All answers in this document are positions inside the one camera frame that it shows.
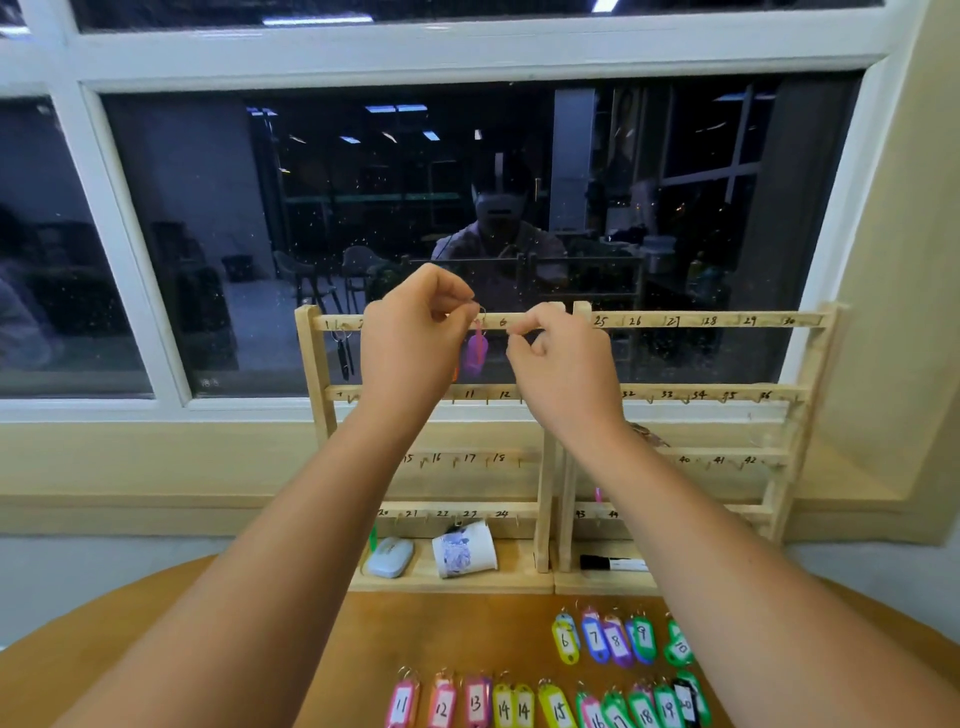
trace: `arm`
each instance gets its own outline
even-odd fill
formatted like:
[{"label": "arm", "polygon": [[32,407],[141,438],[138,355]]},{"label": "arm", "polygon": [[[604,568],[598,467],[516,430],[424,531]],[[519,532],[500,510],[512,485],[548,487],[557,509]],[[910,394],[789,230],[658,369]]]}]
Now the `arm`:
[{"label": "arm", "polygon": [[360,404],[58,728],[293,724],[387,486],[450,383],[471,297],[426,265],[367,306]]},{"label": "arm", "polygon": [[960,695],[791,564],[626,426],[610,338],[545,304],[511,334],[523,397],[626,520],[743,728],[954,724]]}]

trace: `person's left hand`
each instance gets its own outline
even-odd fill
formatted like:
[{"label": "person's left hand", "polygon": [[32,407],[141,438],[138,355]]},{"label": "person's left hand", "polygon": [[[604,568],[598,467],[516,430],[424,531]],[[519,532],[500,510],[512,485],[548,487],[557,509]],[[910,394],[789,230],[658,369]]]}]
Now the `person's left hand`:
[{"label": "person's left hand", "polygon": [[460,346],[480,312],[463,279],[432,263],[364,310],[363,397],[422,426],[453,380]]}]

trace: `wooden table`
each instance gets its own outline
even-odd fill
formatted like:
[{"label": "wooden table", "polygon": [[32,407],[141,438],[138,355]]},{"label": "wooden table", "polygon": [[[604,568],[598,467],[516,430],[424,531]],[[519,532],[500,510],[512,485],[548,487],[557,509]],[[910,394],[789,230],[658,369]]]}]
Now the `wooden table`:
[{"label": "wooden table", "polygon": [[[55,619],[0,652],[0,726],[49,726],[180,596],[211,559],[161,571]],[[882,604],[829,584],[851,606],[960,688],[960,646]],[[643,609],[658,643],[666,638],[665,607],[657,597],[598,597],[604,612]],[[672,675],[663,659],[624,670],[596,665],[584,655],[561,664],[550,624],[574,599],[558,595],[349,594],[337,620],[297,725],[380,728],[397,670],[414,668],[428,683],[443,667],[458,673],[509,670],[508,679],[533,687],[541,678],[561,685],[572,700],[577,681],[598,696],[637,678]],[[694,671],[702,678],[699,669]],[[718,728],[730,726],[705,684]],[[420,701],[420,722],[425,718]],[[545,725],[542,715],[537,725]]]}]

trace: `person's right hand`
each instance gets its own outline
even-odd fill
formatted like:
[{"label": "person's right hand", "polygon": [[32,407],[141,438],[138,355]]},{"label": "person's right hand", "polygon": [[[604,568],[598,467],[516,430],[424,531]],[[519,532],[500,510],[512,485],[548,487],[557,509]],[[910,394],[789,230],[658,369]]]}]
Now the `person's right hand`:
[{"label": "person's right hand", "polygon": [[[543,331],[533,345],[523,334]],[[507,328],[507,357],[537,421],[568,448],[625,424],[610,336],[583,316],[540,303]]]}]

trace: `hand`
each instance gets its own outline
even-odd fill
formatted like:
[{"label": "hand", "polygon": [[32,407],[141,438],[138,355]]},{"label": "hand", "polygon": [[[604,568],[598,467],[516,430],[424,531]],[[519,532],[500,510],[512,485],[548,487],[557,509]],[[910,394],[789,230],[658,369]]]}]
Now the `hand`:
[{"label": "hand", "polygon": [[[531,346],[523,334],[535,328],[543,332]],[[587,438],[605,437],[625,424],[610,336],[603,329],[541,303],[507,332],[507,358],[520,394],[537,422],[567,449],[576,451]]]},{"label": "hand", "polygon": [[460,346],[479,312],[470,287],[432,263],[368,304],[361,402],[384,417],[409,416],[423,426],[453,381]]}]

